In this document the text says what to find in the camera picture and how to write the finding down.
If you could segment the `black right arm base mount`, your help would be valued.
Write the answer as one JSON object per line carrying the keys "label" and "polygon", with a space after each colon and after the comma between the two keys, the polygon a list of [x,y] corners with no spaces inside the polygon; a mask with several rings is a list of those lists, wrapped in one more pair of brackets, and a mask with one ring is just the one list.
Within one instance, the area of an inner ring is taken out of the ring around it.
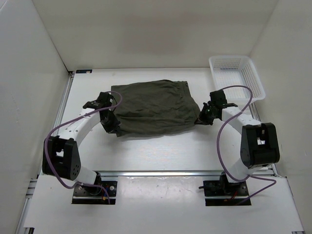
{"label": "black right arm base mount", "polygon": [[199,189],[204,192],[205,206],[251,206],[246,182],[230,183],[226,175],[219,180],[204,180]]}

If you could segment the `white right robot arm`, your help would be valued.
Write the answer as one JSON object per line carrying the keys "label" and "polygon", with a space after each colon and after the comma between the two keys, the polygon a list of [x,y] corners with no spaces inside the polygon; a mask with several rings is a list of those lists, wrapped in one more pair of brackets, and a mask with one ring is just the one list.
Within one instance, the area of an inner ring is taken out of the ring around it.
{"label": "white right robot arm", "polygon": [[[230,195],[236,190],[236,183],[246,181],[255,171],[280,160],[276,127],[273,123],[255,120],[236,104],[229,103],[223,90],[211,92],[210,98],[204,103],[195,124],[212,125],[215,119],[223,121],[216,148],[226,178],[219,182],[219,190]],[[227,124],[241,135],[240,158],[229,168],[226,168],[220,152],[221,133]]]}

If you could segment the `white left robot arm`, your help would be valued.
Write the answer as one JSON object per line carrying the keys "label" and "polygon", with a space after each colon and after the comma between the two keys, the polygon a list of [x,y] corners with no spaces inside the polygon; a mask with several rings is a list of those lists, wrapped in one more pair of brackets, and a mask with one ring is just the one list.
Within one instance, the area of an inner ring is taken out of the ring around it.
{"label": "white left robot arm", "polygon": [[83,105],[77,118],[51,130],[44,140],[43,173],[55,176],[67,189],[81,184],[91,195],[99,194],[102,183],[97,180],[98,173],[81,165],[78,148],[98,124],[101,124],[108,134],[121,135],[120,121],[114,114],[121,102],[120,93],[101,92],[97,99]]}

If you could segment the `olive green shorts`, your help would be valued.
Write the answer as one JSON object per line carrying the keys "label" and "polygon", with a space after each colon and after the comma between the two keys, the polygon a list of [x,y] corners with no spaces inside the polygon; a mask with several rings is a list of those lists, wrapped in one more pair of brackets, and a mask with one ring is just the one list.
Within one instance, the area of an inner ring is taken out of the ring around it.
{"label": "olive green shorts", "polygon": [[194,126],[200,108],[186,81],[157,80],[111,87],[121,104],[117,136],[158,136],[183,132]]}

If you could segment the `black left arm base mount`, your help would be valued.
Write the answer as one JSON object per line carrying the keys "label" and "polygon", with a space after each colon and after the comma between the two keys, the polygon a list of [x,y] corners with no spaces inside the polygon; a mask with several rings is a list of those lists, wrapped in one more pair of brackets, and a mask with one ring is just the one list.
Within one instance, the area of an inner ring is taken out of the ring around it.
{"label": "black left arm base mount", "polygon": [[74,188],[72,204],[81,205],[115,205],[117,196],[117,181],[104,180],[100,173],[97,173],[96,185],[103,187],[88,187],[77,185]]}

